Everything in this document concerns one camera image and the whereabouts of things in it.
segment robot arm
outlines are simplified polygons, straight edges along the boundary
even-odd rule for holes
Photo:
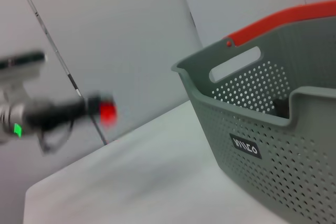
[[[0,103],[0,142],[25,138],[36,134],[44,153],[57,151],[70,136],[74,121],[101,115],[105,121],[116,119],[112,97],[95,94],[87,98],[54,104],[48,100],[31,99],[23,81],[39,76],[39,68],[46,61],[42,52],[30,52],[0,61],[0,88],[4,99]],[[45,133],[68,124],[68,134],[57,145],[45,140]]]

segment green light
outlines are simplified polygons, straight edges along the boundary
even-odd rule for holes
[[[22,127],[17,123],[14,123],[14,133],[18,135],[18,137],[22,136]]]

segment perforated basket wall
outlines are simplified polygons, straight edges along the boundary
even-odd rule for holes
[[[220,168],[292,223],[336,224],[335,33],[335,17],[295,22],[239,47],[223,39],[172,68]],[[211,69],[255,46],[259,60],[210,81]],[[275,98],[289,98],[290,119],[275,116]],[[256,144],[261,158],[232,135]]]

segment gray plastic basket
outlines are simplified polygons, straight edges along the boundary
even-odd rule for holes
[[[220,168],[291,223],[336,223],[335,34],[336,17],[294,22],[240,46],[229,36],[172,67]],[[210,81],[211,69],[256,46],[257,61]],[[289,97],[290,119],[274,115],[279,97]]]

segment hole pattern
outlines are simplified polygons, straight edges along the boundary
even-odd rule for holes
[[[291,91],[283,67],[270,61],[223,80],[212,91],[212,97],[242,108],[272,114],[273,100],[284,99]]]
[[[336,224],[336,182],[315,140],[192,103],[219,166],[235,181],[315,223]],[[235,149],[229,133],[256,142],[263,159]]]

